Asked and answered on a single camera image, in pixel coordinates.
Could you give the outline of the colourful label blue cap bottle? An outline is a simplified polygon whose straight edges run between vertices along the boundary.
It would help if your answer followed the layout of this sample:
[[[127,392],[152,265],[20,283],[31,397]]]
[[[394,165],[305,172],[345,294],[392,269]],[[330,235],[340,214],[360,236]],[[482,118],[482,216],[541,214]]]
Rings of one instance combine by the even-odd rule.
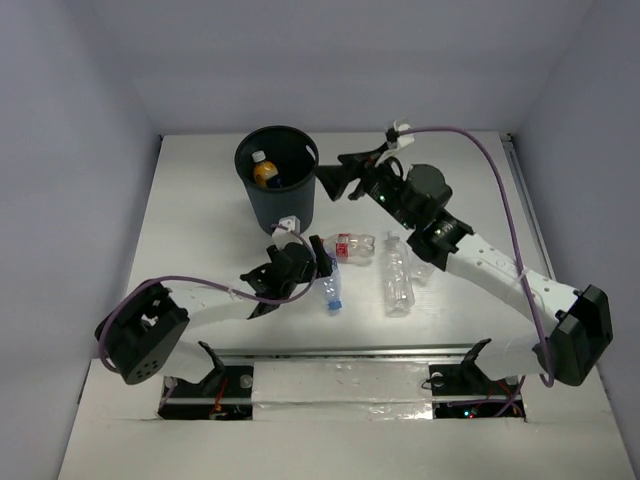
[[[330,314],[337,314],[342,309],[341,277],[336,256],[330,253],[329,258],[331,260],[331,273],[326,277],[317,279],[316,286],[327,311]]]

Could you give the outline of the red label clear bottle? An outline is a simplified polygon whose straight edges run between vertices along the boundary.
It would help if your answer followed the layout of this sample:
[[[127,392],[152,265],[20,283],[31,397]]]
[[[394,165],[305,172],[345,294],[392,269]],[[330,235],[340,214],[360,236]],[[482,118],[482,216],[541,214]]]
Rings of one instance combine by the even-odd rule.
[[[322,239],[325,251],[339,263],[364,265],[375,255],[376,238],[368,234],[338,233]]]

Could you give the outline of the orange juice bottle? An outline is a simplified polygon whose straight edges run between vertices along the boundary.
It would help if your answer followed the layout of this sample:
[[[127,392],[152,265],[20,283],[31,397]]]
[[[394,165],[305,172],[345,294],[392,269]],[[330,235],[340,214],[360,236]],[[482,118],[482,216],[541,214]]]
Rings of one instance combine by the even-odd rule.
[[[263,150],[251,154],[254,168],[254,183],[262,188],[279,189],[283,187],[283,180],[277,166],[271,162]]]

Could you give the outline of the blue label water bottle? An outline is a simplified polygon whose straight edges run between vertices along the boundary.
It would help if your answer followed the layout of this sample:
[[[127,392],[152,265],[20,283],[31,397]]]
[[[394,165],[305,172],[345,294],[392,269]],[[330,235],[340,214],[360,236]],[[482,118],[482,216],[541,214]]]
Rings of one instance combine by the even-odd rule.
[[[414,262],[410,265],[411,279],[418,285],[426,285],[433,275],[435,267],[428,263]]]

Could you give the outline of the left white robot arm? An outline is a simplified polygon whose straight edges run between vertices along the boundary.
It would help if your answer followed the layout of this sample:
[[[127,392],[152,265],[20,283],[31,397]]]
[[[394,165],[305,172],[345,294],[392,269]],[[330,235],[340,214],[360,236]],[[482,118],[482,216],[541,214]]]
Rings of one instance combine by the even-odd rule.
[[[334,262],[316,235],[296,235],[282,247],[268,247],[267,254],[267,263],[241,275],[248,292],[186,275],[143,281],[94,332],[103,366],[128,385],[160,374],[187,382],[201,395],[215,392],[224,371],[220,357],[204,340],[182,341],[184,332],[270,315],[333,272]]]

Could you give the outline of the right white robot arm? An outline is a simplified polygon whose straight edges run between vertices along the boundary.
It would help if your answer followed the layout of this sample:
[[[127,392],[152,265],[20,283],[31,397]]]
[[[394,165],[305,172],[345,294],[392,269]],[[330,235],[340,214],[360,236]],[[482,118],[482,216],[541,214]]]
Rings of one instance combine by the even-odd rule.
[[[439,169],[416,164],[398,175],[393,169],[397,162],[381,146],[341,155],[337,164],[318,167],[316,176],[333,201],[356,181],[349,199],[371,197],[410,231],[407,243],[419,259],[476,285],[534,325],[530,336],[479,341],[454,377],[473,392],[497,380],[529,375],[582,385],[613,339],[606,293],[594,285],[579,290],[519,267],[447,211],[453,191]]]

